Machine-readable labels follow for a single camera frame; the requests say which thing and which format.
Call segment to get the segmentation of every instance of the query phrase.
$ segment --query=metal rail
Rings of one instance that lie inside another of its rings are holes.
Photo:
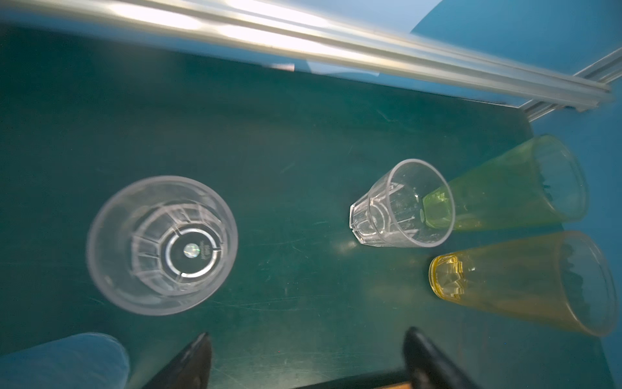
[[[587,68],[576,73],[575,76],[605,84],[614,82],[619,77],[622,77],[622,48],[594,62]],[[525,115],[527,115],[529,121],[534,121],[563,107],[564,105],[560,104],[529,100],[519,108],[525,111]]]
[[[260,0],[8,0],[11,6],[357,67],[538,101],[595,108],[610,87],[416,35],[376,31]]]

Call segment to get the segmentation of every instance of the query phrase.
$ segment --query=green table surface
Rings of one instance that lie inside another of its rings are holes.
[[[293,388],[403,367],[420,327],[484,388],[611,388],[597,338],[434,296],[435,255],[560,229],[454,233],[440,247],[357,243],[348,208],[406,158],[447,179],[532,136],[517,109],[148,47],[1,26],[0,354],[117,337],[139,388],[199,332],[210,388]],[[239,230],[233,270],[167,317],[109,303],[85,240],[115,192],[205,183]]]

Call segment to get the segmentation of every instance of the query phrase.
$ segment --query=cup rim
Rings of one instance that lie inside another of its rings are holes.
[[[566,145],[561,140],[549,134],[543,134],[543,135],[532,138],[533,145],[531,147],[531,163],[532,163],[532,168],[535,171],[538,170],[538,166],[536,164],[536,157],[535,157],[536,148],[540,146],[541,142],[546,141],[547,139],[552,141],[553,143],[556,143],[556,145],[558,145],[558,147],[560,148],[560,152],[562,153],[562,155],[564,155],[564,157],[568,161],[568,164],[570,165],[572,172],[577,178],[577,182],[579,183],[579,187],[581,188],[580,191],[581,191],[582,211],[576,215],[566,215],[562,213],[561,211],[559,211],[557,207],[555,207],[555,205],[553,205],[553,203],[549,200],[549,198],[546,197],[544,190],[542,188],[540,189],[539,194],[542,197],[542,199],[546,202],[546,204],[550,207],[551,211],[553,211],[556,215],[561,216],[560,219],[562,222],[576,222],[577,220],[581,220],[583,217],[587,215],[588,208],[590,205],[590,191],[587,186],[587,180],[585,179],[585,174],[583,173],[583,169],[581,168],[581,164],[579,164],[577,157],[574,154],[572,154],[572,151],[570,151],[568,147],[566,147]]]
[[[616,325],[618,321],[618,294],[616,293],[615,283],[613,281],[613,275],[611,274],[611,270],[609,269],[609,264],[605,255],[600,250],[600,247],[590,238],[588,235],[584,234],[581,231],[564,231],[561,232],[563,235],[563,239],[560,239],[555,246],[555,257],[557,258],[556,266],[558,266],[559,274],[559,284],[560,289],[562,291],[562,295],[565,299],[565,305],[572,317],[576,320],[577,324],[586,334],[590,334],[593,336],[605,336],[609,334]],[[566,292],[566,288],[564,287],[564,283],[561,280],[561,273],[559,272],[559,258],[561,247],[564,244],[564,241],[568,238],[576,238],[584,242],[584,244],[589,247],[590,251],[593,254],[593,259],[598,264],[600,271],[603,275],[603,280],[605,282],[605,286],[607,288],[607,295],[609,297],[609,305],[606,313],[605,320],[603,320],[603,325],[600,328],[594,329],[586,326],[583,321],[579,319],[576,315],[575,311],[572,309],[570,305],[570,300],[568,299],[568,294]]]
[[[418,241],[418,240],[413,239],[413,238],[409,237],[408,235],[406,235],[406,233],[404,232],[402,227],[400,227],[399,224],[397,223],[397,219],[395,218],[395,215],[393,214],[393,209],[391,207],[391,201],[389,199],[390,196],[388,194],[389,193],[389,186],[391,185],[391,179],[393,178],[393,175],[395,174],[395,172],[400,167],[402,167],[405,164],[409,164],[409,163],[420,164],[420,165],[423,165],[425,167],[428,167],[431,171],[433,171],[440,178],[440,180],[443,182],[443,185],[445,185],[445,187],[447,188],[447,192],[449,193],[449,199],[450,199],[450,201],[452,203],[452,221],[449,224],[449,227],[447,228],[447,232],[445,233],[445,235],[441,239],[439,239],[439,240],[437,240],[437,241],[435,241],[433,243],[425,243],[425,242],[422,242],[422,241]],[[436,246],[441,245],[445,240],[447,240],[447,238],[449,238],[449,235],[451,235],[451,233],[453,231],[453,225],[456,222],[456,205],[455,205],[455,202],[453,201],[452,189],[449,186],[449,183],[447,183],[447,181],[445,180],[443,175],[439,172],[439,170],[436,167],[432,166],[428,162],[423,161],[422,159],[416,159],[416,158],[405,159],[405,160],[401,161],[399,164],[395,165],[393,167],[393,169],[391,169],[391,171],[389,172],[389,177],[387,178],[387,182],[385,184],[384,190],[387,193],[387,195],[384,197],[384,201],[385,201],[385,205],[387,207],[387,210],[389,211],[389,216],[391,218],[391,221],[393,222],[393,224],[395,224],[395,226],[402,233],[402,235],[404,235],[406,237],[406,239],[408,239],[411,243],[414,243],[418,247],[436,247]]]

